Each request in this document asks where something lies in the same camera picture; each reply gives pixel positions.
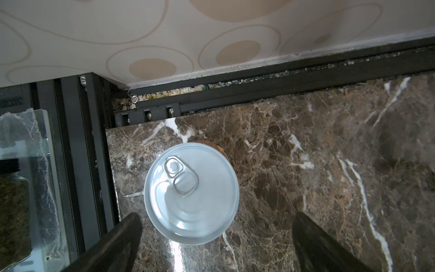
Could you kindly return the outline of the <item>orange can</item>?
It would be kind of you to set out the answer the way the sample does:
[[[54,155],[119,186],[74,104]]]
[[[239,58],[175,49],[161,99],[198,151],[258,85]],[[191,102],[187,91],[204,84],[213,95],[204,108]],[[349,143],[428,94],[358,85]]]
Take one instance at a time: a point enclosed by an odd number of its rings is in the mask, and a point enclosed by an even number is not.
[[[157,157],[145,178],[143,196],[151,223],[165,238],[201,245],[231,225],[240,189],[224,150],[209,141],[194,141]]]

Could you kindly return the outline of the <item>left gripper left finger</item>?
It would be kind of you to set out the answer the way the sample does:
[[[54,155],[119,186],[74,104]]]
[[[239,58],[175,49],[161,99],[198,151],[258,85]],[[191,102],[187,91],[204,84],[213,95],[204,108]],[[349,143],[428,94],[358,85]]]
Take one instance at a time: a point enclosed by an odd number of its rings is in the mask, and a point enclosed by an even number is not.
[[[130,213],[87,250],[65,272],[131,272],[137,258],[143,226],[137,213]]]

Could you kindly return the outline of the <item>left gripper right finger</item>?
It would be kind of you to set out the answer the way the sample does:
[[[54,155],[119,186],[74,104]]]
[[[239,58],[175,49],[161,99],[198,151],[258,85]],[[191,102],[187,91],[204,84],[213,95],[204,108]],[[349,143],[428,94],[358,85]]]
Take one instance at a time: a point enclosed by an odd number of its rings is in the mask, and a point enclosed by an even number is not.
[[[302,212],[293,220],[292,239],[302,272],[371,271]]]

